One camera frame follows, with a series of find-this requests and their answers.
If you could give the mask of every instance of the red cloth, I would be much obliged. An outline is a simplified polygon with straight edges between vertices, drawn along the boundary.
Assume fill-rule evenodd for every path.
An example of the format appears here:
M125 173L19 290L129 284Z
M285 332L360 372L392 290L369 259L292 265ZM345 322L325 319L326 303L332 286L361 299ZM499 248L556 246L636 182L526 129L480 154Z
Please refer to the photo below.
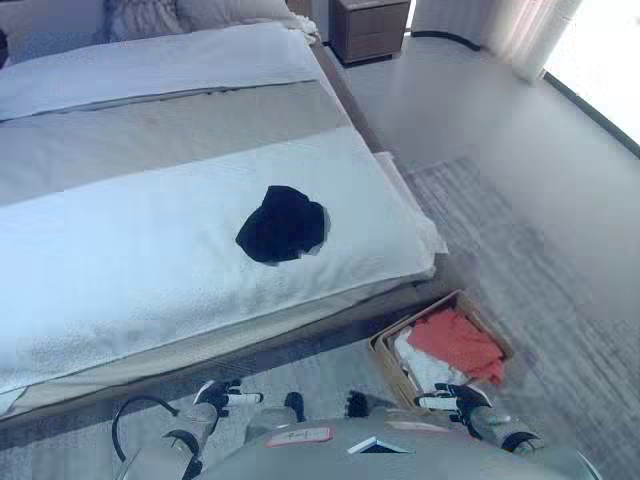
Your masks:
M453 309L418 320L408 342L447 362L469 377L500 384L504 379L502 351L486 332L479 331Z

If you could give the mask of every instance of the black garment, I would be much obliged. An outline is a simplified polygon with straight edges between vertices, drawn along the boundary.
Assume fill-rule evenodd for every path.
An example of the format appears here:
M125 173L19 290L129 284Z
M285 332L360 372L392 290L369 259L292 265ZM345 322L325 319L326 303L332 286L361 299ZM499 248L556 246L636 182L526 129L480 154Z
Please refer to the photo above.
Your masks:
M324 242L324 207L294 188L272 185L236 243L256 262L284 262Z

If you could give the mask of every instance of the wicker basket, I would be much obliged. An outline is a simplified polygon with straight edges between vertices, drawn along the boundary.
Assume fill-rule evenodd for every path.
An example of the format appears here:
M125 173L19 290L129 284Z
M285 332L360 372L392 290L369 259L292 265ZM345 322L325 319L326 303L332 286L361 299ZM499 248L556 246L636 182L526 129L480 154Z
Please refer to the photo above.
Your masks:
M382 370L382 374L389 382L394 395L403 407L406 407L420 415L425 415L428 412L427 410L416 407L413 400L417 396L429 392L424 391L420 387L416 381L415 375L411 372L411 369L405 371L402 368L400 365L400 359L393 348L393 342L400 332L406 327L415 326L418 319L445 308L453 308L457 312L463 314L473 325L476 326L476 328L478 328L478 330L488 333L502 351L503 362L507 362L513 357L513 350L507 341L489 326L489 323L484 319L482 314L461 290L457 290L447 295L442 300L434 303L424 310L421 310L417 314L405 317L382 332L374 335L369 340L369 349L376 358L377 363ZM483 381L484 380L472 378L468 383L478 384Z

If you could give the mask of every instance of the black cable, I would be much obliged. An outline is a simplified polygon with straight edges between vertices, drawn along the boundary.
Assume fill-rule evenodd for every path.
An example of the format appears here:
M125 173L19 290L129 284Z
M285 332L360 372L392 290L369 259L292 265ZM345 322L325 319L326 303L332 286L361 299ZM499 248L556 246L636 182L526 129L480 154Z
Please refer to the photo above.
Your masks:
M124 403L124 405L122 405L122 407L120 407L120 409L118 410L118 413L116 413L116 416L113 419L113 423L111 424L111 440L113 441L113 448L115 449L116 453L118 454L118 458L120 459L120 461L122 463L124 463L127 460L127 456L122 451L122 448L120 447L120 440L118 440L118 423L120 422L120 416L125 411L125 409L129 405L131 405L133 402L138 402L140 400L147 400L149 402L157 403L157 404L161 405L162 407L164 407L165 410L167 410L169 413L171 413L171 415L173 415L174 417L177 416L178 413L180 413L180 410L177 410L177 409L173 408L171 405L169 405L164 400L161 400L161 399L156 398L156 397L152 397L151 395L139 395L137 397L133 397L133 398L130 398L129 400L127 400Z

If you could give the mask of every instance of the white curtain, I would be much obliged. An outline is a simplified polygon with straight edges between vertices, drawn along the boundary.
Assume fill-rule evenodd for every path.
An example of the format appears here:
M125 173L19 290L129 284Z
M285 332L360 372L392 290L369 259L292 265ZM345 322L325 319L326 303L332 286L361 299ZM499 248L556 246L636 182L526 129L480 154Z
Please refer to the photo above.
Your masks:
M512 65L519 77L533 81L582 0L500 0L487 25L485 46Z
M519 77L533 81L542 74L582 0L415 1L412 32L465 38L510 63Z

